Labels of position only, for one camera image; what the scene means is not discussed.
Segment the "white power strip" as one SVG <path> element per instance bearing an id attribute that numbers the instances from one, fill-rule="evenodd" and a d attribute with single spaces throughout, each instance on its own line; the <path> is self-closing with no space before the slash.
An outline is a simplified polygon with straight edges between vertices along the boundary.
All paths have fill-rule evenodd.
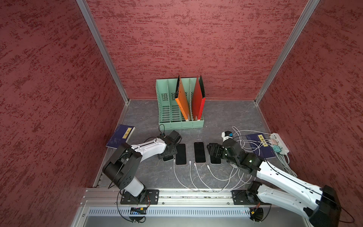
<path id="1" fill-rule="evenodd" d="M 289 153 L 289 149 L 287 147 L 287 145 L 283 142 L 282 138 L 280 137 L 280 135 L 278 133 L 272 133 L 270 135 L 270 138 L 275 141 L 277 143 L 277 145 L 280 147 L 281 151 L 280 154 L 281 155 L 288 155 Z"/>

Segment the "aluminium front rail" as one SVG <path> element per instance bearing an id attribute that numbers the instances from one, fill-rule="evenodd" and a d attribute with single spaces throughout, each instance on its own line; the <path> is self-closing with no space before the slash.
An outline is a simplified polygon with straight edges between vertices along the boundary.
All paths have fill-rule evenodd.
<path id="1" fill-rule="evenodd" d="M 80 206 L 141 206 L 147 205 L 131 205 L 120 204 L 121 193 L 118 189 L 107 188 L 88 188 L 86 189 L 83 197 L 81 198 Z M 292 196 L 283 195 L 279 190 L 264 190 L 262 202 L 272 204 L 284 209 L 295 207 L 306 207 L 302 200 L 294 198 Z M 255 207 L 251 205 L 234 205 L 231 192 L 193 192 L 188 189 L 159 189 L 159 200 L 157 205 L 151 205 L 152 207 Z"/>

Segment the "red folder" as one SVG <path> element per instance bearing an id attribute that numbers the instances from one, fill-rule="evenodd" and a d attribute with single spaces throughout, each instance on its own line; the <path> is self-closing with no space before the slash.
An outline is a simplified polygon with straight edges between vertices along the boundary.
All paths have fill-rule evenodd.
<path id="1" fill-rule="evenodd" d="M 205 105 L 205 89 L 203 84 L 203 79 L 200 76 L 196 80 L 193 97 L 192 97 L 192 116 L 193 120 L 201 120 L 204 105 Z"/>

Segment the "green plastic file organizer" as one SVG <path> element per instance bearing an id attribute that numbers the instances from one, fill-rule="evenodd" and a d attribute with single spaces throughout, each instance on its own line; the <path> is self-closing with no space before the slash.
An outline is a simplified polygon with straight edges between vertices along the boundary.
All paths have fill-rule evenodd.
<path id="1" fill-rule="evenodd" d="M 201 120 L 186 121 L 175 101 L 178 79 L 156 80 L 156 93 L 159 110 L 159 124 L 166 130 L 196 129 L 204 126 L 204 117 Z"/>

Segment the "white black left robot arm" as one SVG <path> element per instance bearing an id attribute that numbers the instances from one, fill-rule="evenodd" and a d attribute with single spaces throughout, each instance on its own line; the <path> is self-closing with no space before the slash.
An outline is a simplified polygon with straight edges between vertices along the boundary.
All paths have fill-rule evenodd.
<path id="1" fill-rule="evenodd" d="M 123 143 L 106 161 L 102 172 L 117 188 L 128 192 L 137 203 L 142 203 L 147 196 L 146 187 L 135 176 L 140 163 L 153 156 L 163 159 L 176 155 L 181 140 L 182 136 L 172 131 L 169 135 L 162 133 L 147 139 L 142 144 Z"/>

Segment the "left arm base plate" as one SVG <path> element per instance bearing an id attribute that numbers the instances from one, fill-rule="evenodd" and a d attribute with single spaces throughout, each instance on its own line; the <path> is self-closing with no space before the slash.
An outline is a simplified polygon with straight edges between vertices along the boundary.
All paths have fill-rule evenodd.
<path id="1" fill-rule="evenodd" d="M 144 189 L 139 196 L 133 196 L 128 191 L 121 193 L 120 204 L 131 205 L 157 205 L 159 200 L 159 190 L 156 189 Z"/>

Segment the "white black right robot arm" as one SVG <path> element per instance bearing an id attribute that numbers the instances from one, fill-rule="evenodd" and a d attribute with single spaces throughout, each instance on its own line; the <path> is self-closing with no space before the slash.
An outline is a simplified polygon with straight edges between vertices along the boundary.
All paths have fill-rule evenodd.
<path id="1" fill-rule="evenodd" d="M 222 144 L 210 143 L 207 149 L 211 156 L 224 159 L 253 177 L 276 186 L 273 189 L 253 181 L 248 189 L 236 195 L 243 197 L 248 205 L 276 205 L 308 219 L 314 227 L 337 227 L 341 223 L 343 207 L 332 187 L 319 187 L 300 180 L 253 152 L 245 152 L 232 138 L 225 139 Z"/>

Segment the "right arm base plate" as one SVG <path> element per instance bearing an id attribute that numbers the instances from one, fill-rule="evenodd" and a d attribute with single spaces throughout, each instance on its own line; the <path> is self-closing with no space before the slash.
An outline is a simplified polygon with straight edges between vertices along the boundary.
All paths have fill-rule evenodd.
<path id="1" fill-rule="evenodd" d="M 256 193 L 249 192 L 247 190 L 233 190 L 232 200 L 234 205 L 251 205 L 257 206 L 260 205 L 269 205 L 269 203 L 262 202 Z"/>

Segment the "purple notebook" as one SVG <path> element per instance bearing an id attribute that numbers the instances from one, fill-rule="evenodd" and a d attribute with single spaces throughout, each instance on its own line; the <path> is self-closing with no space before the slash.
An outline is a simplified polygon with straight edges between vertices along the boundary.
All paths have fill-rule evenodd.
<path id="1" fill-rule="evenodd" d="M 245 147 L 247 151 L 253 152 L 263 159 L 271 159 L 276 156 L 273 145 L 268 141 L 267 135 L 255 133 L 248 134 L 245 137 Z"/>
<path id="2" fill-rule="evenodd" d="M 123 143 L 127 143 L 134 130 L 135 126 L 120 124 L 106 144 L 106 147 L 117 149 Z"/>

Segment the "purple notebook right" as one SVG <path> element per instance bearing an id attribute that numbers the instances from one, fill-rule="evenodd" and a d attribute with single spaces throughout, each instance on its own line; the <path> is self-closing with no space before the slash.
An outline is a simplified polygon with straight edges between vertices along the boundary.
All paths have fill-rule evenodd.
<path id="1" fill-rule="evenodd" d="M 276 156 L 273 145 L 268 141 L 267 135 L 255 133 L 248 134 L 245 137 L 245 147 L 247 151 L 253 152 L 263 159 L 271 159 Z"/>

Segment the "orange folder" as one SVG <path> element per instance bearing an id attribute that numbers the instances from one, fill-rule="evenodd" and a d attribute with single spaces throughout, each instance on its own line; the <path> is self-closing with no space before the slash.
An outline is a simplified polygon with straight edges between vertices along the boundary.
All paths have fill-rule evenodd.
<path id="1" fill-rule="evenodd" d="M 177 104 L 179 106 L 179 109 L 181 111 L 181 114 L 182 114 L 184 120 L 190 121 L 191 117 L 190 117 L 188 99 L 185 94 L 185 90 L 184 90 L 180 76 L 177 79 L 176 90 L 175 90 L 175 101 L 177 102 Z"/>

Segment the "purple notebook left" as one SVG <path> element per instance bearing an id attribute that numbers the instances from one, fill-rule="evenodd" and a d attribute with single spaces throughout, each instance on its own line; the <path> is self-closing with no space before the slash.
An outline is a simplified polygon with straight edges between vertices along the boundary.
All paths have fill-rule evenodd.
<path id="1" fill-rule="evenodd" d="M 123 143 L 127 143 L 134 130 L 135 126 L 120 124 L 106 144 L 106 147 L 117 149 Z"/>

